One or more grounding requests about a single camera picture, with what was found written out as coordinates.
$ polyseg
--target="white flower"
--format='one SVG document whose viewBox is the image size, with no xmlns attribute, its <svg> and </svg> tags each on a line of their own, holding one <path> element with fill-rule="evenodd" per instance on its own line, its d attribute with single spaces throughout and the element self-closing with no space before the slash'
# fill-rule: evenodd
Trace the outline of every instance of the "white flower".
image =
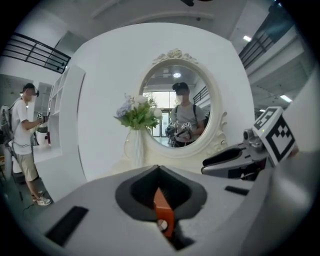
<svg viewBox="0 0 320 256">
<path fill-rule="evenodd" d="M 139 108 L 139 103 L 138 103 L 138 102 L 134 102 L 134 103 L 132 104 L 132 109 L 134 109 L 134 108 L 136 108 L 136 109 Z"/>
<path fill-rule="evenodd" d="M 138 95 L 137 97 L 134 98 L 134 101 L 139 103 L 139 104 L 143 104 L 146 103 L 148 101 L 148 98 L 142 96 L 142 95 Z"/>
<path fill-rule="evenodd" d="M 161 118 L 161 117 L 162 117 L 162 111 L 161 111 L 160 108 L 155 108 L 155 109 L 153 110 L 153 114 L 154 114 L 154 116 L 155 116 L 156 118 Z"/>
</svg>

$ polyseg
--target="cap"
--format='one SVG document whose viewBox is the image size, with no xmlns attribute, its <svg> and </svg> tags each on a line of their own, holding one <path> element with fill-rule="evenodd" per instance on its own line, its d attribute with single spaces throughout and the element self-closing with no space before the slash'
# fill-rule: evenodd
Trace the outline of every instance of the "cap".
<svg viewBox="0 0 320 256">
<path fill-rule="evenodd" d="M 22 89 L 22 92 L 24 93 L 26 89 L 34 89 L 34 91 L 36 92 L 34 96 L 39 97 L 39 91 L 37 90 L 37 88 L 30 82 L 28 82 Z"/>
<path fill-rule="evenodd" d="M 22 91 L 24 92 L 26 89 L 36 89 L 36 87 L 35 87 L 32 83 L 28 82 L 28 83 L 23 87 Z"/>
<path fill-rule="evenodd" d="M 180 89 L 187 89 L 189 90 L 189 86 L 185 82 L 176 82 L 173 86 L 172 89 L 177 92 Z"/>
</svg>

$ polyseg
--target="orange part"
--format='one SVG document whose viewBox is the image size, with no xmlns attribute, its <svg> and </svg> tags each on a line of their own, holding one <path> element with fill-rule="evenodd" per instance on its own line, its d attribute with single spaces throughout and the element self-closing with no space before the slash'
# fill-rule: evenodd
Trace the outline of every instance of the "orange part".
<svg viewBox="0 0 320 256">
<path fill-rule="evenodd" d="M 163 235 L 170 239 L 175 227 L 174 212 L 159 188 L 155 192 L 153 203 L 157 220 L 165 220 L 168 225 Z"/>
</svg>

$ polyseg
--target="backpack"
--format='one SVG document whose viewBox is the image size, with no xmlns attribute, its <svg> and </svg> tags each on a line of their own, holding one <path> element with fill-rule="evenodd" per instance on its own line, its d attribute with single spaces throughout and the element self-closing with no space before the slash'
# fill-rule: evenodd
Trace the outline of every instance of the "backpack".
<svg viewBox="0 0 320 256">
<path fill-rule="evenodd" d="M 178 106 L 175 107 L 175 119 L 177 120 L 177 112 L 178 112 Z M 193 104 L 193 114 L 194 114 L 194 118 L 195 118 L 195 122 L 198 123 L 198 119 L 197 119 L 197 115 L 196 115 L 196 105 Z"/>
<path fill-rule="evenodd" d="M 208 125 L 209 117 L 210 117 L 210 112 L 205 115 L 205 119 L 204 119 L 204 121 L 203 121 L 203 123 L 204 123 L 204 128 L 206 128 L 207 125 Z"/>
<path fill-rule="evenodd" d="M 0 145 L 4 144 L 7 145 L 9 142 L 11 142 L 14 137 L 15 133 L 12 131 L 12 108 L 16 104 L 17 101 L 19 101 L 20 98 L 18 98 L 11 107 L 8 107 L 7 105 L 3 105 L 0 109 Z"/>
</svg>

